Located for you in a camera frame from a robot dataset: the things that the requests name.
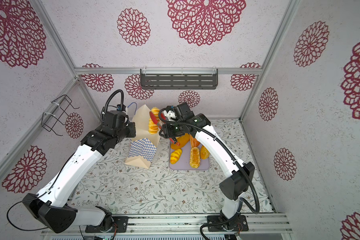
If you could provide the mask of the red kitchen tongs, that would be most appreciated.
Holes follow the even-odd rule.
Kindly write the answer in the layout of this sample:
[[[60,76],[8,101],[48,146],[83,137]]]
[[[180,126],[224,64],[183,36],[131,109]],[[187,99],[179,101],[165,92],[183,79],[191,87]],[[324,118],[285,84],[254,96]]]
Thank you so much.
[[[157,125],[158,128],[161,130],[161,129],[162,129],[162,125],[158,122],[158,120],[156,119],[156,116],[154,115],[154,113],[153,113],[152,111],[150,111],[150,118],[151,118],[152,122],[153,122],[155,125]],[[174,138],[170,138],[170,141],[171,141],[173,144],[177,145],[177,146],[180,145],[180,143],[178,143],[178,141],[177,141],[176,139],[174,139]]]

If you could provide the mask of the striped swirl bread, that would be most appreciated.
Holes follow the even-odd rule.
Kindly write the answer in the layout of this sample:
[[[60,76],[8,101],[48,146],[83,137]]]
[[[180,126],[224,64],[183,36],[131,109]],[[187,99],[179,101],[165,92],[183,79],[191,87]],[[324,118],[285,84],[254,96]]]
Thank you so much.
[[[156,134],[159,131],[159,109],[153,107],[150,112],[150,119],[149,119],[149,133],[151,135]]]

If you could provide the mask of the blue checkered paper bag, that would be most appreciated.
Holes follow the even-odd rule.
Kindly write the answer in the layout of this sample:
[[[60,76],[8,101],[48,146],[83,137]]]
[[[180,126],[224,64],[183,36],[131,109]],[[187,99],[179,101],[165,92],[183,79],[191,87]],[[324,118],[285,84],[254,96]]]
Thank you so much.
[[[149,133],[150,111],[146,105],[137,109],[133,122],[136,125],[136,136],[131,138],[130,150],[126,165],[149,169],[155,157],[160,136]]]

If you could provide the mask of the round golden bun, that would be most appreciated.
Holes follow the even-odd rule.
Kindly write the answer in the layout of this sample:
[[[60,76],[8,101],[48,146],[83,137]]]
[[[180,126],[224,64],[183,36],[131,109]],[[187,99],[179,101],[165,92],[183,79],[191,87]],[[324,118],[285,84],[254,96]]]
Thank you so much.
[[[210,152],[207,150],[205,146],[202,146],[200,149],[200,158],[202,160],[206,160],[210,156]]]

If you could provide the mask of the oval topped bread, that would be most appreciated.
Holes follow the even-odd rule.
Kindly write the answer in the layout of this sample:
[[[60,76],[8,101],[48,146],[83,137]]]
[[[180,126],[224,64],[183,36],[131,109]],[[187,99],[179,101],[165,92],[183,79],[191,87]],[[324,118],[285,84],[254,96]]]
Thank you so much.
[[[197,169],[200,166],[200,149],[198,147],[191,148],[190,151],[190,166]]]

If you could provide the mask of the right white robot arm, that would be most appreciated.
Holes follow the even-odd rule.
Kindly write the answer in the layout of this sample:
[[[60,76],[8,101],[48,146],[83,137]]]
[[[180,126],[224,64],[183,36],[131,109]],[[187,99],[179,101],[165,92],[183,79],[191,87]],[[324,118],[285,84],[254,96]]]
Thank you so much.
[[[260,212],[259,197],[252,182],[255,166],[251,162],[246,164],[230,150],[205,115],[195,115],[187,103],[182,103],[161,109],[159,119],[163,123],[159,132],[161,137],[175,140],[190,134],[218,163],[226,177],[220,183],[225,218],[231,219],[239,214],[243,204],[254,214]]]

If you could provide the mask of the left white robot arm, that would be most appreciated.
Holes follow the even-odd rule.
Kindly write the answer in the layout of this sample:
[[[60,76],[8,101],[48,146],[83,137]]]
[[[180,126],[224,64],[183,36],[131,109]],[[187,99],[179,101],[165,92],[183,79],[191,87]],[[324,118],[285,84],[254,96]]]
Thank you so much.
[[[27,194],[23,204],[32,216],[59,234],[71,226],[94,226],[108,232],[114,226],[112,213],[105,208],[76,209],[68,205],[68,198],[87,171],[109,149],[124,138],[136,136],[135,123],[124,111],[104,111],[102,123],[89,132],[76,152],[69,157],[61,171],[37,194]]]

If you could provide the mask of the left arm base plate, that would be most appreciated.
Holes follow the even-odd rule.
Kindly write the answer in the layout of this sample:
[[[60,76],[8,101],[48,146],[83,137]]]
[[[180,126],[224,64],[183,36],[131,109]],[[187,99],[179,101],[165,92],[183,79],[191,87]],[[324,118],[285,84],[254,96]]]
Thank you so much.
[[[129,217],[108,216],[99,226],[86,226],[86,233],[125,233],[128,226]]]

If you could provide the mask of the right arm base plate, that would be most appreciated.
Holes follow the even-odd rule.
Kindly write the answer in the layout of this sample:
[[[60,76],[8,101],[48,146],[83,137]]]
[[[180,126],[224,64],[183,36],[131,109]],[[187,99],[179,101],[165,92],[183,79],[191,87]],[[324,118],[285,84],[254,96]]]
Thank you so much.
[[[247,232],[249,230],[249,225],[247,223],[247,219],[244,215],[239,215],[235,217],[228,223],[221,224],[221,222],[226,221],[226,218],[221,216],[207,216],[207,223],[208,224],[217,224],[216,226],[208,227],[209,232]]]

